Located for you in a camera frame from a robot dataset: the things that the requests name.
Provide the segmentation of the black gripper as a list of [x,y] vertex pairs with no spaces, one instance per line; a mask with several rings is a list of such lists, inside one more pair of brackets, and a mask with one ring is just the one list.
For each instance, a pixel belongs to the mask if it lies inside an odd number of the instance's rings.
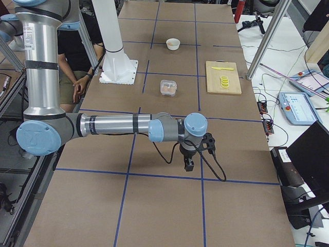
[[180,143],[179,150],[184,156],[184,170],[193,171],[193,156],[197,153],[195,144],[190,140],[185,140],[184,142]]

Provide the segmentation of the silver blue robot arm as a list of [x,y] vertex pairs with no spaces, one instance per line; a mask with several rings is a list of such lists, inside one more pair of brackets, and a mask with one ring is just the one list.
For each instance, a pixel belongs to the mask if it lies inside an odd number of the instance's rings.
[[22,149],[45,156],[78,137],[89,134],[146,133],[152,142],[176,141],[185,170],[193,170],[192,157],[202,151],[207,119],[191,113],[184,119],[168,113],[88,116],[66,113],[60,107],[57,31],[78,29],[77,1],[16,1],[15,14],[23,25],[25,69],[29,105],[16,132]]

